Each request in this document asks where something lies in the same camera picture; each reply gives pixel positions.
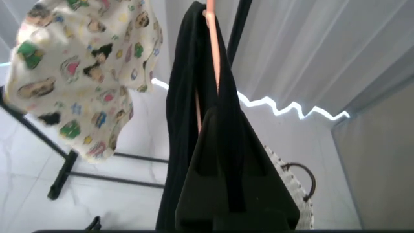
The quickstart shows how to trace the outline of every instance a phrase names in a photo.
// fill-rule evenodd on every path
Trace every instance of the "white bag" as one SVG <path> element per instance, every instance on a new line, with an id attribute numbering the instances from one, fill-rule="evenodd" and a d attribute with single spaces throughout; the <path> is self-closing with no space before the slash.
<path id="1" fill-rule="evenodd" d="M 267 155 L 296 203 L 296 206 L 299 208 L 300 218 L 296 225 L 296 230 L 313 229 L 314 216 L 311 197 L 316 187 L 316 180 L 313 174 L 304 165 L 283 162 L 268 146 L 264 145 L 264 147 Z M 305 189 L 302 187 L 296 176 L 289 170 L 291 166 L 299 166 L 310 175 L 312 179 L 312 188 L 310 189 L 309 195 L 306 194 Z"/>

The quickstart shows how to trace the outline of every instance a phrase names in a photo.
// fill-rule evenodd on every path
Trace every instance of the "basket handle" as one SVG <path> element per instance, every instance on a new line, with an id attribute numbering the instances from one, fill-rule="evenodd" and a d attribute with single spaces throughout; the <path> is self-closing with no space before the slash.
<path id="1" fill-rule="evenodd" d="M 282 165 L 281 167 L 282 167 L 282 169 L 284 170 L 284 171 L 287 171 L 287 170 L 289 170 L 289 168 L 291 167 L 291 166 L 297 166 L 297 167 L 300 167 L 300 168 L 303 168 L 308 174 L 309 174 L 309 176 L 310 176 L 310 179 L 311 179 L 311 181 L 312 181 L 312 186 L 311 186 L 311 188 L 310 188 L 310 192 L 309 192 L 309 194 L 308 195 L 306 195 L 305 197 L 303 197 L 303 200 L 305 201 L 305 202 L 307 202 L 312 196 L 313 196 L 313 193 L 315 192 L 315 188 L 316 188 L 316 179 L 315 179 L 315 176 L 313 175 L 313 173 L 309 170 L 309 168 L 307 168 L 305 165 L 302 165 L 302 164 L 299 164 L 299 163 L 297 163 L 297 162 L 290 162 L 290 163 L 286 163 L 286 164 L 284 164 L 284 165 Z"/>

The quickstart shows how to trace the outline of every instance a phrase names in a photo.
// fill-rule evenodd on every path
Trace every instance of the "wavy light strip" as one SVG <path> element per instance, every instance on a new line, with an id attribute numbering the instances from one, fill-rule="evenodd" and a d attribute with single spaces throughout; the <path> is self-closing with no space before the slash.
<path id="1" fill-rule="evenodd" d="M 158 85 L 158 86 L 164 88 L 165 90 L 168 90 L 168 84 L 164 83 L 163 81 L 160 81 L 160 80 L 154 78 L 152 80 L 152 83 L 154 85 Z M 280 116 L 282 114 L 285 114 L 285 113 L 289 112 L 291 109 L 296 109 L 296 111 L 298 112 L 298 117 L 301 120 L 306 118 L 307 116 L 309 116 L 313 112 L 319 113 L 319 114 L 323 115 L 324 117 L 326 117 L 327 119 L 332 120 L 332 121 L 338 120 L 341 117 L 347 117 L 347 118 L 350 117 L 349 114 L 346 111 L 343 111 L 343 112 L 341 112 L 340 114 L 338 114 L 336 116 L 332 116 L 326 110 L 324 110 L 320 107 L 316 107 L 316 106 L 313 107 L 313 109 L 305 116 L 302 113 L 302 107 L 296 102 L 292 102 L 286 108 L 284 108 L 282 110 L 278 110 L 276 108 L 275 101 L 272 100 L 271 98 L 267 97 L 267 96 L 260 99 L 260 100 L 249 101 L 249 99 L 245 95 L 241 94 L 239 91 L 237 92 L 237 95 L 239 96 L 240 101 L 242 101 L 245 104 L 245 106 L 247 106 L 247 107 L 256 107 L 256 106 L 263 105 L 263 104 L 269 105 L 272 108 L 273 114 L 275 116 Z"/>

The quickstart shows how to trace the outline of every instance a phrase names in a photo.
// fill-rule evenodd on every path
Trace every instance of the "white tile floor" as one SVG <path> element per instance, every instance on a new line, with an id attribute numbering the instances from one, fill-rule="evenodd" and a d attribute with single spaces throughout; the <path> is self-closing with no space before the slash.
<path id="1" fill-rule="evenodd" d="M 135 115 L 121 132 L 119 152 L 168 158 L 165 97 L 160 87 L 151 94 L 133 95 Z M 284 161 L 300 162 L 315 174 L 315 228 L 360 228 L 331 137 L 333 123 L 317 113 L 303 120 L 295 111 L 274 116 L 267 105 L 243 110 L 263 144 Z M 3 110 L 0 122 L 0 232 L 83 229 L 94 216 L 102 217 L 105 229 L 154 228 L 160 189 L 75 177 L 59 199 L 47 199 L 63 160 Z M 36 126 L 68 150 L 55 132 Z M 167 166 L 113 157 L 98 165 L 78 161 L 74 170 L 162 184 Z M 306 173 L 293 171 L 309 190 Z"/>

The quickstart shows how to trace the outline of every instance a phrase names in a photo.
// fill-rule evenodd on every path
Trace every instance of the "black metal rack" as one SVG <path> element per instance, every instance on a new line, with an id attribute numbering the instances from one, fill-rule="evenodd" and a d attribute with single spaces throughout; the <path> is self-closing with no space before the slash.
<path id="1" fill-rule="evenodd" d="M 239 5 L 237 7 L 237 13 L 235 15 L 234 24 L 232 28 L 232 33 L 230 34 L 230 39 L 227 46 L 227 54 L 228 60 L 230 62 L 230 66 L 233 64 L 235 54 L 237 52 L 237 47 L 240 42 L 241 34 L 243 32 L 243 28 L 246 23 L 247 15 L 250 10 L 250 5 L 252 4 L 252 0 L 240 0 Z M 0 87 L 0 93 L 3 92 L 3 87 Z M 117 183 L 124 183 L 124 184 L 134 184 L 140 186 L 147 186 L 152 188 L 164 188 L 163 184 L 156 184 L 156 183 L 147 183 L 142 181 L 134 181 L 130 179 L 121 179 L 116 177 L 109 177 L 104 175 L 95 175 L 90 173 L 82 173 L 82 172 L 74 172 L 72 171 L 73 165 L 78 158 L 78 154 L 71 150 L 69 153 L 65 153 L 58 145 L 56 145 L 53 141 L 51 141 L 46 135 L 44 135 L 40 130 L 38 130 L 35 126 L 33 126 L 26 118 L 25 114 L 15 111 L 8 107 L 4 100 L 3 95 L 0 94 L 0 107 L 2 107 L 8 114 L 14 117 L 18 122 L 23 124 L 28 130 L 33 132 L 37 137 L 39 137 L 44 143 L 50 146 L 58 155 L 60 155 L 65 162 L 63 163 L 59 174 L 57 175 L 54 183 L 50 187 L 50 191 L 47 194 L 47 197 L 51 200 L 56 200 L 59 197 L 59 194 L 66 183 L 67 178 L 71 176 L 75 177 L 85 177 L 91 179 L 99 179 L 103 181 L 112 181 Z M 164 164 L 168 164 L 168 160 L 165 159 L 156 159 L 151 157 L 144 157 L 139 155 L 128 155 L 124 153 L 115 153 L 114 156 L 123 157 L 127 159 L 138 159 L 142 161 L 149 161 L 149 162 L 160 162 Z"/>

